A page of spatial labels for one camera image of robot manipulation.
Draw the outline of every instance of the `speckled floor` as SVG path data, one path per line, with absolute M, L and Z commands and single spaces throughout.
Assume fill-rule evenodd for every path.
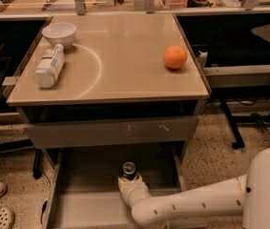
M 26 138 L 23 123 L 16 114 L 0 115 L 0 142 Z M 250 160 L 270 147 L 270 135 L 257 127 L 239 127 L 244 149 L 233 150 L 235 141 L 226 117 L 218 108 L 199 116 L 193 141 L 182 162 L 182 173 L 188 189 L 215 183 L 246 173 Z M 0 180 L 8 184 L 8 192 L 0 198 L 0 207 L 9 206 L 15 213 L 13 229 L 41 228 L 41 208 L 49 196 L 52 168 L 44 160 L 44 174 L 32 176 L 34 149 L 0 154 Z M 241 229 L 242 217 L 206 218 L 208 229 Z

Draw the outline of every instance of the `white bowl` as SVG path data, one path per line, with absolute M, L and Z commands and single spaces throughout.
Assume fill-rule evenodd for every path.
M 67 49 L 75 40 L 76 26 L 67 22 L 57 22 L 45 27 L 42 34 L 53 47 L 61 44 Z

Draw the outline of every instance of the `open drawer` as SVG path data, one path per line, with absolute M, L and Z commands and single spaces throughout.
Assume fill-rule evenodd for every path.
M 122 164 L 132 161 L 152 196 L 184 189 L 173 144 L 129 144 L 61 149 L 43 229 L 140 228 L 117 185 Z

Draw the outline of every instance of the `orange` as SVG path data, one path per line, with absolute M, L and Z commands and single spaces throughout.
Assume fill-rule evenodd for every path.
M 163 60 L 166 67 L 170 69 L 181 68 L 187 59 L 186 51 L 180 46 L 170 46 L 163 54 Z

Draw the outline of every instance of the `white robotic arm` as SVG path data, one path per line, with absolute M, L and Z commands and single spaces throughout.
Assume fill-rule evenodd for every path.
M 137 174 L 119 178 L 123 199 L 143 229 L 168 229 L 169 220 L 243 213 L 243 228 L 270 228 L 270 149 L 259 153 L 247 175 L 165 197 L 152 197 Z

